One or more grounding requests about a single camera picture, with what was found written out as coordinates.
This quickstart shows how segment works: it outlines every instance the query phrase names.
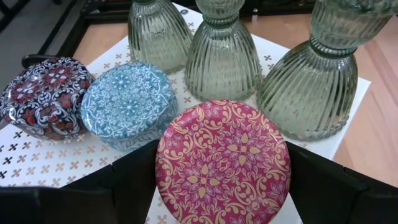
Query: gold swirl pattern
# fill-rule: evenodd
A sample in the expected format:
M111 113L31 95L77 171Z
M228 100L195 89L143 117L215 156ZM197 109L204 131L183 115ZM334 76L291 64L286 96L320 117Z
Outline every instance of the gold swirl pattern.
M160 195L181 223L269 223L290 184L287 146L258 110L209 101L166 129L156 157Z

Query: glass vase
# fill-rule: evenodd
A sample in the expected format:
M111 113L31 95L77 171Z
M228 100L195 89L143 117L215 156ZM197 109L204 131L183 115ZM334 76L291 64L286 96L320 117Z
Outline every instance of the glass vase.
M132 62L153 64L166 74L185 66L192 34L169 0L134 0L128 29Z
M257 86L257 106L286 136L313 141L346 124L358 68L353 53L394 14L391 0L318 0L312 35Z
M202 101L245 100L261 74L249 31L239 21L244 0L197 0L203 22L195 33L185 84Z

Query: black frame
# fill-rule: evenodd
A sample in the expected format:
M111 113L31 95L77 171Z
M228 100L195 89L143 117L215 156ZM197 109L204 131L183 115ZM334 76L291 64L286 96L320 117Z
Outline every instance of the black frame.
M247 0L240 11L240 15L241 17L249 17L255 15L268 16L281 14L305 14L312 12L313 3L303 3L308 0L288 1L290 1L291 3L279 5L269 4L269 2L266 0ZM198 11L194 0L173 0L173 2L181 4L194 11ZM72 57L78 45L80 44L80 41L85 35L87 28L92 24L112 24L127 22L130 7L131 0L105 0L87 2L84 8L81 10L78 20L76 21L75 25L73 26L57 55ZM38 54L46 53L57 32L59 31L61 25L65 21L65 18L67 17L69 11L70 9L67 9L62 15L54 30L49 35L42 48L39 50Z
M3 18L0 20L0 33L29 1L30 0L18 0L15 5L8 7L2 0L0 0L0 12L3 14Z

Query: blue patterned tin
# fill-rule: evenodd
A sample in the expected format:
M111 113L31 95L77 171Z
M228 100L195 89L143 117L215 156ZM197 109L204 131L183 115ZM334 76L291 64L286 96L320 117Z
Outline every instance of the blue patterned tin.
M146 63L108 70L89 87L81 106L88 130L120 151L160 139L177 111L166 74Z

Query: decorative tin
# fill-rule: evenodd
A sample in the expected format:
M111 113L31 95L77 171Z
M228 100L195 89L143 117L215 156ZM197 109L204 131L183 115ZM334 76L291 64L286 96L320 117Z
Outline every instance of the decorative tin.
M283 137L236 101L209 101L176 118L155 168L160 196L180 223L269 223L290 185Z
M177 100L166 74L146 63L105 72L88 89L81 109L86 127L120 151L160 139L177 115Z
M0 116L36 138L75 138L86 131L80 105L93 80L75 59L44 60L8 84L0 97Z

